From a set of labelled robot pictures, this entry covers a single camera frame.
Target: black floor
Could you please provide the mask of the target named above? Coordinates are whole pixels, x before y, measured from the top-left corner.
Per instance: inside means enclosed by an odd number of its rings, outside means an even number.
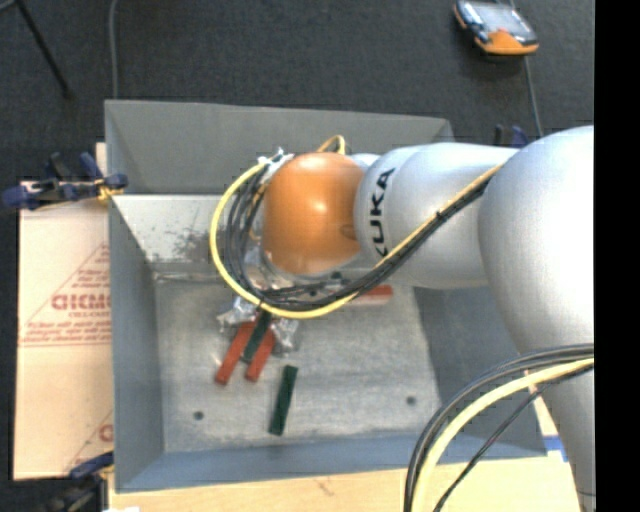
[[[594,122],[595,0],[518,1],[541,41],[528,69],[483,59],[457,29],[452,0],[120,0],[117,83],[109,0],[25,4],[73,96],[62,97],[17,7],[1,10],[0,190],[39,176],[54,151],[73,162],[92,149],[104,136],[103,100],[114,96],[443,117],[458,140],[485,144],[498,123],[536,138]],[[15,214],[2,212],[2,512],[29,510],[62,487],[8,481],[16,239]]]

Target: red block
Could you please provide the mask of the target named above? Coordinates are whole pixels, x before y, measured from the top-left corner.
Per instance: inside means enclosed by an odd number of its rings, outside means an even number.
[[[255,326],[255,322],[244,322],[238,327],[238,332],[227,350],[224,361],[222,361],[220,368],[216,372],[215,381],[218,384],[224,385],[229,382],[236,364],[238,364],[247,343],[249,343],[249,338]]]
[[[393,288],[388,284],[381,284],[367,293],[353,299],[350,306],[382,306],[393,297]]]

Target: orange device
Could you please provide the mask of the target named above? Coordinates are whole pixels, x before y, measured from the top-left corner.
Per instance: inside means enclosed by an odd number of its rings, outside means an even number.
[[[285,163],[265,193],[262,245],[271,263],[314,275],[356,256],[353,203],[362,176],[338,153],[305,153]]]
[[[520,57],[538,49],[536,33],[513,6],[457,0],[453,12],[460,26],[487,55]]]

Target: cable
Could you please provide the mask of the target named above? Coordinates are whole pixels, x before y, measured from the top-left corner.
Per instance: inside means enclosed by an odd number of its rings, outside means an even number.
[[[461,409],[461,404],[469,403],[479,390],[494,384],[496,381],[501,381],[528,370],[575,362],[579,359],[592,357],[593,354],[594,348],[592,344],[568,345],[554,349],[533,351],[496,365],[456,393],[431,417],[416,442],[409,462],[405,483],[405,512],[411,511],[418,474],[429,447],[435,442],[438,432],[447,423],[448,418]]]
[[[509,2],[509,5],[511,5],[512,9],[517,10],[516,4],[513,0],[508,0],[508,2]],[[531,67],[529,65],[529,57],[525,55],[523,57],[523,61],[524,61],[525,81],[527,83],[527,90],[529,93],[529,102],[531,103],[531,111],[533,114],[533,122],[535,124],[538,137],[542,138],[544,137],[544,130],[542,129],[542,123],[540,122],[538,102],[536,101],[536,94],[533,87],[533,80],[531,79]]]
[[[116,17],[117,4],[118,4],[118,0],[111,1],[111,5],[109,6],[109,20],[108,20],[109,49],[111,52],[111,86],[113,87],[114,99],[117,99],[119,95],[118,51],[117,51],[116,34],[115,34],[115,17]]]
[[[498,438],[507,430],[507,428],[509,428],[513,424],[513,422],[516,420],[516,418],[518,418],[520,416],[520,414],[522,414],[522,412],[529,405],[531,405],[531,403],[533,403],[533,401],[536,398],[538,398],[540,395],[542,395],[542,393],[547,388],[551,387],[552,385],[557,384],[558,382],[564,381],[564,380],[569,379],[569,378],[575,378],[575,377],[577,377],[579,375],[582,375],[582,373],[583,373],[582,371],[578,371],[578,372],[573,373],[571,375],[567,375],[564,378],[560,378],[560,379],[558,379],[556,381],[546,382],[542,386],[539,386],[533,393],[530,393],[527,396],[527,398],[525,400],[523,400],[522,403],[520,403],[520,405],[518,405],[518,407],[516,407],[514,409],[514,411],[509,415],[509,417],[506,418],[496,428],[496,430],[493,432],[493,434],[491,434],[491,436],[485,441],[485,443],[473,455],[473,457],[471,457],[471,459],[469,460],[469,463],[465,466],[464,470],[458,475],[458,477],[453,481],[453,483],[447,488],[447,490],[440,497],[440,499],[438,500],[438,503],[434,507],[433,511],[434,512],[441,512],[442,507],[444,507],[445,502],[447,501],[447,499],[449,499],[451,494],[453,494],[453,491],[456,489],[456,487],[458,487],[460,482],[462,482],[462,480],[464,480],[464,478],[478,464],[478,462],[480,461],[482,456],[487,452],[487,450],[489,448],[491,448],[491,446],[493,446],[493,444],[498,440]]]
[[[466,425],[473,417],[482,412],[484,409],[494,404],[495,402],[512,395],[518,391],[528,388],[529,386],[546,382],[548,380],[557,379],[564,375],[571,374],[572,372],[582,370],[588,366],[593,365],[594,359],[587,358],[574,363],[566,363],[553,366],[545,370],[540,370],[525,377],[520,377],[513,381],[510,381],[502,386],[482,395],[475,402],[465,408],[458,416],[456,416],[451,423],[444,429],[442,434],[437,438],[436,442],[430,449],[425,462],[422,466],[422,470],[418,476],[418,482],[416,484],[415,495],[413,502],[411,503],[411,510],[414,507],[423,507],[426,503],[426,482],[428,477],[433,472],[437,461],[440,459],[444,450],[455,435],[460,431],[464,425]]]
[[[344,139],[341,136],[329,139],[320,149],[324,150],[335,142],[338,143],[338,151],[344,151]],[[319,291],[318,284],[294,286],[284,290],[259,290],[243,271],[242,260],[245,244],[251,232],[251,222],[255,217],[266,186],[260,183],[259,177],[264,176],[268,167],[275,161],[276,157],[262,160],[243,173],[223,194],[211,221],[210,247],[216,268],[233,291],[244,300],[272,314],[293,319],[315,318],[336,311],[358,295],[366,293],[381,281],[388,279],[451,216],[477,199],[484,192],[489,180],[501,167],[496,166],[489,169],[458,192],[378,261],[369,273],[344,285],[338,291],[330,292],[319,298],[302,300],[297,297],[310,291]],[[225,263],[220,256],[217,233],[222,214],[231,198],[236,194],[237,197],[232,203],[227,217]]]

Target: orange end effector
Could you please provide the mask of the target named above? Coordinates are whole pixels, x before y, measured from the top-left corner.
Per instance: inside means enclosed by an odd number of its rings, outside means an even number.
[[[362,176],[339,153],[305,153],[284,164],[264,198],[267,258],[290,274],[313,275],[356,256],[353,205]]]
[[[538,45],[523,46],[509,32],[504,29],[496,30],[489,34],[489,43],[478,44],[486,51],[496,55],[524,55],[533,53],[538,49]]]

